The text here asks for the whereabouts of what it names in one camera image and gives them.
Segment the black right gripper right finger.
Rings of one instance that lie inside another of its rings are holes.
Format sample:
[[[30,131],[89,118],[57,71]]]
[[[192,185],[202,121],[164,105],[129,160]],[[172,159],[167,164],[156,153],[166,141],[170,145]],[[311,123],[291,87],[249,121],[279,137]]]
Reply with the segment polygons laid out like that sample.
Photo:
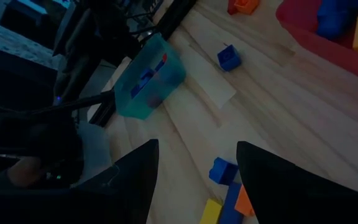
[[[358,224],[358,191],[246,141],[236,159],[260,224]]]

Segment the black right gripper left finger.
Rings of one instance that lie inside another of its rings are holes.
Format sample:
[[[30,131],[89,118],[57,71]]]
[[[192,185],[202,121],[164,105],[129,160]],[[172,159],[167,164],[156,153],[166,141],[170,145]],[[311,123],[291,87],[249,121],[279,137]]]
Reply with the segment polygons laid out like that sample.
[[[157,183],[158,140],[151,139],[75,188],[76,224],[146,224]]]

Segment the small blue block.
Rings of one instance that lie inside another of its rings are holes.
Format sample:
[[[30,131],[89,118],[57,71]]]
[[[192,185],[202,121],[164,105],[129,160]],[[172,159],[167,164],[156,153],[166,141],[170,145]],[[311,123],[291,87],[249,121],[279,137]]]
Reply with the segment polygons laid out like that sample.
[[[242,63],[241,57],[233,45],[227,46],[224,50],[220,51],[217,56],[219,65],[225,72],[230,72]]]
[[[149,80],[154,76],[155,70],[151,68],[146,68],[139,77],[139,81],[135,85],[135,87],[131,90],[131,98],[135,98],[136,95],[140,93],[140,91],[146,86]]]

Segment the small orange block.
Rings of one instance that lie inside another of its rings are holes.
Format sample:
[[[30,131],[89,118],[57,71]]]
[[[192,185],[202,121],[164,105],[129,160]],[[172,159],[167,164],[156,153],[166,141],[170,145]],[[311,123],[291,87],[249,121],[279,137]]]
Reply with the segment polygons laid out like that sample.
[[[239,195],[237,197],[237,201],[234,208],[246,217],[255,216],[254,209],[243,185],[240,188]]]
[[[236,9],[247,15],[251,15],[259,6],[260,0],[236,0],[234,6]]]

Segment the long dark blue block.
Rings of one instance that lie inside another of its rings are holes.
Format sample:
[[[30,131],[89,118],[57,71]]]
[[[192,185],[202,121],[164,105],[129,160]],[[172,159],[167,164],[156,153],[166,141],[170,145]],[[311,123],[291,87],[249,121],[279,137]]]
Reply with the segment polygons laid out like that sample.
[[[219,224],[242,224],[244,216],[235,209],[240,189],[241,184],[235,182],[229,186],[220,214]]]

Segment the long yellow block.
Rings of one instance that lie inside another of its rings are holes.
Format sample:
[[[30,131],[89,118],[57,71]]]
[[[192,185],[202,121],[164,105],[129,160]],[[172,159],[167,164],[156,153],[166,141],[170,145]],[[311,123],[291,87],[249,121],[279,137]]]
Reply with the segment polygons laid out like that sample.
[[[199,224],[218,224],[222,208],[219,202],[208,199]]]

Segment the green translucent plastic bin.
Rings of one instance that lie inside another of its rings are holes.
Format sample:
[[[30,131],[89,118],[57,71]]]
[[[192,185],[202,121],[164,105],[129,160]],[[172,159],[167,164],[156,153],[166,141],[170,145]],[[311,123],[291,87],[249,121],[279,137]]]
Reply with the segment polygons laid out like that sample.
[[[163,54],[167,61],[161,64]],[[131,90],[146,69],[154,76],[135,98]],[[114,85],[116,109],[121,116],[146,119],[185,79],[185,68],[173,47],[160,34],[153,35]]]

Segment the red plastic bin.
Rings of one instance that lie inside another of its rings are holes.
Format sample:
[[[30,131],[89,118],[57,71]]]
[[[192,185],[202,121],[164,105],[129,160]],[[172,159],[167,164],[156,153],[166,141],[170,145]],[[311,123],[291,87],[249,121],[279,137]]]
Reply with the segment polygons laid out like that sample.
[[[306,50],[358,76],[358,52],[352,49],[355,25],[331,41],[316,34],[323,0],[284,0],[276,10],[280,25]]]

